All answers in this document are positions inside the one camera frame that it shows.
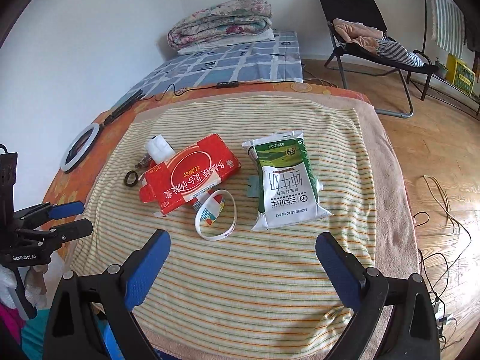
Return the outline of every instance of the red tissue box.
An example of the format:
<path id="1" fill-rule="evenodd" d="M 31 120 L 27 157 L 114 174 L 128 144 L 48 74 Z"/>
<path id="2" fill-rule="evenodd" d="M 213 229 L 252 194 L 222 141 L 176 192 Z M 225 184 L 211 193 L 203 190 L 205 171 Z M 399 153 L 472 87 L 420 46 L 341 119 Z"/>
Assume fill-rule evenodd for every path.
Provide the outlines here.
<path id="1" fill-rule="evenodd" d="M 166 215 L 240 169 L 237 157 L 218 134 L 199 140 L 145 173 L 140 200 L 157 201 Z"/>

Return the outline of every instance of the yellow box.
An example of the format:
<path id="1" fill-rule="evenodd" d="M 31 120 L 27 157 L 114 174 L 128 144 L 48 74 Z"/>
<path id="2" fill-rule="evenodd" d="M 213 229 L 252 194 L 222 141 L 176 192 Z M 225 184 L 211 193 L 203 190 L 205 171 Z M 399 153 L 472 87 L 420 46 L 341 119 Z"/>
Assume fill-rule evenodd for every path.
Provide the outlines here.
<path id="1" fill-rule="evenodd" d="M 448 72 L 445 79 L 470 96 L 472 94 L 473 84 L 475 83 L 475 73 L 465 62 L 452 54 L 448 54 L 446 68 Z"/>

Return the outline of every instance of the yellow striped cloth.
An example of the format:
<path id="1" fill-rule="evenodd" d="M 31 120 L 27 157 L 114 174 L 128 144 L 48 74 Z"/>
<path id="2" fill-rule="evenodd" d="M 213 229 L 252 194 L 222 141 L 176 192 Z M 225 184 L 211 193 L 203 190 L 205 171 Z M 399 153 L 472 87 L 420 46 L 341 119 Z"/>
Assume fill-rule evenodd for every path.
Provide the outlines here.
<path id="1" fill-rule="evenodd" d="M 255 166 L 241 143 L 273 132 L 304 130 L 314 174 L 324 184 L 320 204 L 333 215 L 313 223 L 251 232 L 257 199 L 246 197 Z M 123 178 L 162 134 L 179 151 L 218 133 L 241 161 L 239 173 L 221 184 L 238 208 L 234 232 L 218 242 L 201 239 L 195 212 L 183 206 L 156 218 L 156 203 L 143 204 Z M 242 359 L 295 359 L 328 350 L 350 320 L 315 255 L 319 233 L 330 231 L 364 266 L 374 265 L 376 210 L 373 176 L 354 109 L 334 110 L 310 100 L 262 95 L 204 100 L 133 123 L 92 189 L 85 218 L 94 232 L 82 238 L 73 269 L 97 274 L 123 263 L 155 229 L 167 230 L 171 252 L 145 302 L 140 324 L 197 350 Z M 225 208 L 213 228 L 231 224 Z"/>

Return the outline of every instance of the blue gripper pad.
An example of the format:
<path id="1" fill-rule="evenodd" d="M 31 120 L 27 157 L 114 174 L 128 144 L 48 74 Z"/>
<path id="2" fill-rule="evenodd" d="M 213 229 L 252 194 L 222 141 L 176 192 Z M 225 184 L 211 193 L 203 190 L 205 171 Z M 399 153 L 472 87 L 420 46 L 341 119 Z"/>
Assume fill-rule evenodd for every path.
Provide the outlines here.
<path id="1" fill-rule="evenodd" d="M 169 253 L 169 233 L 157 230 L 142 249 L 134 251 L 124 262 L 125 306 L 128 311 L 143 303 Z"/>
<path id="2" fill-rule="evenodd" d="M 122 279 L 126 278 L 125 306 L 132 311 L 141 305 L 170 253 L 170 235 L 165 230 L 157 230 L 140 250 L 135 250 L 123 263 Z M 112 360 L 123 360 L 123 354 L 115 339 L 110 324 L 103 332 L 103 341 Z M 157 351 L 159 359 L 178 360 Z"/>
<path id="3" fill-rule="evenodd" d="M 54 206 L 49 211 L 50 219 L 62 219 L 81 214 L 85 207 L 82 202 L 71 202 Z"/>
<path id="4" fill-rule="evenodd" d="M 125 358 L 123 357 L 122 351 L 120 351 L 120 348 L 115 341 L 115 338 L 112 333 L 112 329 L 110 328 L 110 325 L 107 325 L 105 328 L 105 331 L 103 333 L 103 340 L 105 342 L 106 349 L 110 355 L 111 360 L 124 360 Z M 169 355 L 167 353 L 164 353 L 158 349 L 155 349 L 155 354 L 158 357 L 158 360 L 180 360 L 179 358 Z"/>
<path id="5" fill-rule="evenodd" d="M 345 265 L 341 254 L 347 254 L 342 247 L 330 233 L 321 233 L 315 243 L 315 252 L 343 305 L 360 310 L 360 282 Z"/>

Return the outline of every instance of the folding chair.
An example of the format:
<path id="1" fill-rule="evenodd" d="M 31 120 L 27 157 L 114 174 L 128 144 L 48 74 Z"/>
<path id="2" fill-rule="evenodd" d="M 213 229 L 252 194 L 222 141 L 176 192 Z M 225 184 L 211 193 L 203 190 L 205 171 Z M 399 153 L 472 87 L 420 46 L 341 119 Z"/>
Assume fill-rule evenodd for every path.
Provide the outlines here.
<path id="1" fill-rule="evenodd" d="M 333 26 L 334 19 L 342 19 L 345 21 L 352 21 L 354 23 L 362 23 L 369 27 L 375 27 L 376 29 L 383 32 L 383 34 L 387 37 L 387 39 L 394 41 L 393 38 L 387 36 L 387 27 L 385 22 L 383 21 L 382 14 L 378 9 L 375 0 L 320 0 L 322 3 L 323 12 L 325 13 L 325 17 L 327 19 L 328 28 L 330 30 L 330 38 L 332 39 L 332 44 L 334 50 L 332 55 L 328 58 L 325 62 L 325 67 L 327 69 L 332 69 L 336 71 L 340 71 L 340 75 L 342 77 L 343 87 L 348 89 L 347 81 L 345 79 L 345 73 L 353 72 L 353 73 L 361 73 L 361 74 L 368 74 L 369 76 L 377 76 L 377 77 L 384 77 L 391 73 L 398 71 L 400 75 L 400 80 L 402 81 L 403 87 L 405 89 L 406 98 L 409 101 L 410 111 L 406 114 L 403 112 L 396 112 L 390 111 L 387 109 L 378 109 L 376 108 L 375 111 L 378 114 L 389 115 L 389 116 L 396 116 L 402 118 L 408 118 L 413 115 L 413 104 L 410 98 L 410 92 L 405 82 L 405 78 L 402 74 L 402 70 L 408 72 L 407 79 L 410 78 L 410 74 L 413 73 L 421 73 L 426 74 L 427 79 L 425 81 L 425 87 L 423 89 L 421 100 L 425 99 L 425 96 L 428 91 L 428 87 L 430 85 L 431 75 L 438 71 L 438 67 L 434 64 L 431 64 L 429 57 L 427 57 L 423 52 L 419 50 L 414 50 L 413 52 L 423 56 L 427 61 L 428 64 L 425 64 L 421 67 L 413 67 L 406 64 L 401 64 L 399 62 L 395 62 L 390 59 L 382 58 L 378 55 L 375 55 L 363 47 L 361 47 L 357 43 L 346 43 L 343 38 L 335 31 Z M 391 70 L 386 71 L 385 73 L 369 73 L 366 71 L 359 71 L 359 70 L 348 70 L 344 69 L 342 66 L 341 57 L 345 54 L 356 56 L 362 59 L 369 60 L 371 62 L 378 63 L 384 66 L 390 66 Z M 328 67 L 328 64 L 332 61 L 332 59 L 336 57 L 338 62 L 338 68 L 336 67 Z"/>

